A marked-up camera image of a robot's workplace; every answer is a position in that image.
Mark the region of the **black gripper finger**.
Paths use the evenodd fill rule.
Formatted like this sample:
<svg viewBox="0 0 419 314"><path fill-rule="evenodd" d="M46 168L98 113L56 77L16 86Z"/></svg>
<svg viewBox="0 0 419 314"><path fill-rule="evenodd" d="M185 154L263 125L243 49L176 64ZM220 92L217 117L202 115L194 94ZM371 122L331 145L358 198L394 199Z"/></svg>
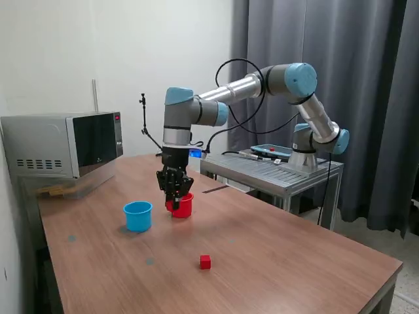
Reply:
<svg viewBox="0 0 419 314"><path fill-rule="evenodd" d="M175 174L175 192L173 197L173 209L178 210L180 201L189 193L194 179L189 177L185 171L179 170Z"/></svg>
<svg viewBox="0 0 419 314"><path fill-rule="evenodd" d="M159 189L165 194L165 202L172 200L172 172L168 168L163 168L156 172Z"/></svg>

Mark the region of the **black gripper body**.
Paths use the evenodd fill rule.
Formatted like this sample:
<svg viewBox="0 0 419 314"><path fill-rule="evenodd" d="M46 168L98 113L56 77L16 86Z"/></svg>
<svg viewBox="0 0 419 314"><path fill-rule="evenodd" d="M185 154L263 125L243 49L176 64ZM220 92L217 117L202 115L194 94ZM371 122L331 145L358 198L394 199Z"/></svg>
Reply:
<svg viewBox="0 0 419 314"><path fill-rule="evenodd" d="M164 169L180 169L186 171L189 163L189 149L162 147L162 164Z"/></svg>

